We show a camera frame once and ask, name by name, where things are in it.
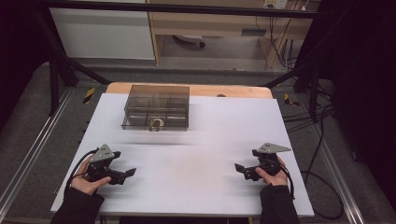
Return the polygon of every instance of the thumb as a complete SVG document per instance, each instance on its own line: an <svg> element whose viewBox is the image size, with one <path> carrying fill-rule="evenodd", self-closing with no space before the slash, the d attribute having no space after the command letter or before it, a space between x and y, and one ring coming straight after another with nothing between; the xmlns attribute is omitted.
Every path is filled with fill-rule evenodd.
<svg viewBox="0 0 396 224"><path fill-rule="evenodd" d="M262 178L264 178L264 180L267 183L270 183L270 175L267 174L267 172L265 172L262 168L260 167L256 167L255 169L256 173L261 176Z"/></svg>
<svg viewBox="0 0 396 224"><path fill-rule="evenodd" d="M100 180L97 180L95 182L93 182L93 185L98 189L100 187L102 187L103 185L107 184L108 182L111 181L111 177L110 176L106 176Z"/></svg>

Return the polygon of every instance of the hand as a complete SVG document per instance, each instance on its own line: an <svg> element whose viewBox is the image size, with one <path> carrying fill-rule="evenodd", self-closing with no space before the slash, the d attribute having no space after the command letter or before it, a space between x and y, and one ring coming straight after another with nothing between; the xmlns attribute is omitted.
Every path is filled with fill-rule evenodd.
<svg viewBox="0 0 396 224"><path fill-rule="evenodd" d="M86 194L93 195L93 193L103 185L110 182L111 177L107 176L95 182L89 182L83 178L84 173L88 170L88 164L90 163L90 156L87 160L85 160L78 168L76 173L76 177L73 178L71 186L79 191L82 191Z"/></svg>
<svg viewBox="0 0 396 224"><path fill-rule="evenodd" d="M277 158L283 166L285 166L285 162L283 162L279 157ZM256 168L256 173L263 178L264 183L266 184L272 184L273 186L278 186L278 185L288 185L288 177L286 174L281 170L279 173L276 175L268 175L267 172L265 172L262 168L257 167Z"/></svg>

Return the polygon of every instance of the white wall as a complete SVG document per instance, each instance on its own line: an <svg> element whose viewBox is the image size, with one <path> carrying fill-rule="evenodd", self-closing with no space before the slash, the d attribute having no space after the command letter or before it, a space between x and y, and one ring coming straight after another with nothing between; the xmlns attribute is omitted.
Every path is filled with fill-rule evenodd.
<svg viewBox="0 0 396 224"><path fill-rule="evenodd" d="M70 57L154 60L147 12L63 8L50 11Z"/></svg>

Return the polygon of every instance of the white table top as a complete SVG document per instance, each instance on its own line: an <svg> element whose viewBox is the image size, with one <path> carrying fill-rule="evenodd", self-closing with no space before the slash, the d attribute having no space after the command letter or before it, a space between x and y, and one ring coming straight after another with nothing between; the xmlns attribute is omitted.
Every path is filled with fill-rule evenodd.
<svg viewBox="0 0 396 224"><path fill-rule="evenodd" d="M291 147L276 100L191 96L186 132L123 130L128 94L104 93L51 207L63 201L64 185L79 159L108 144L121 155L112 170L137 168L123 185L98 190L108 216L255 217L261 214L261 180L245 180L235 163L258 165L251 150L269 142ZM313 216L292 151L277 154L289 168L300 217Z"/></svg>

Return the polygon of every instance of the gray floor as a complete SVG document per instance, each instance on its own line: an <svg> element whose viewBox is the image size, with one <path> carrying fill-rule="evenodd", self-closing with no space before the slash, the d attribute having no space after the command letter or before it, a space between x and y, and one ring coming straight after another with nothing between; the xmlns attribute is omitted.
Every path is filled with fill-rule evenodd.
<svg viewBox="0 0 396 224"><path fill-rule="evenodd" d="M200 49L195 44L185 43L171 36L166 37L160 65L154 65L153 62L131 61L111 64L104 61L99 63L85 61L85 63L92 63L91 66L94 66L92 70L103 77L132 82L257 86L286 72L281 66L275 69L265 67L265 55L262 54L256 38L210 37L205 38L205 42L206 47ZM100 99L100 93L106 91L106 86L99 85L82 74L78 76L81 81L73 89L62 116L13 204L9 207L7 221L21 222L28 218L28 223L47 223L52 217L50 207L55 198L54 191L64 179L78 149L78 141L83 138L84 130L89 125L87 121L91 119ZM283 116L304 112L301 106L284 103L285 93L290 95L292 101L307 98L307 94L300 94L297 97L293 93L291 88L293 82L294 80L291 79L272 89ZM325 80L321 82L324 88L332 87L331 83ZM89 87L95 87L95 93L90 102L84 105L82 101ZM49 89L49 70L43 65L35 72L12 117L0 133L2 158L0 163L3 167L0 192L6 191L8 183L48 118ZM321 105L329 103L327 99L321 97L318 101ZM286 128L289 129L297 124L286 123ZM337 165L343 171L343 176L365 223L396 223L394 211L366 165L352 160L351 151L336 118L329 116L324 120L324 138ZM311 127L290 133L290 141L300 169L306 170L317 145ZM332 182L321 153L315 162L313 172ZM337 214L340 206L328 187L311 176L307 189L316 210L327 216ZM349 223L346 215L337 220L315 216L302 218L301 221L302 223Z"/></svg>

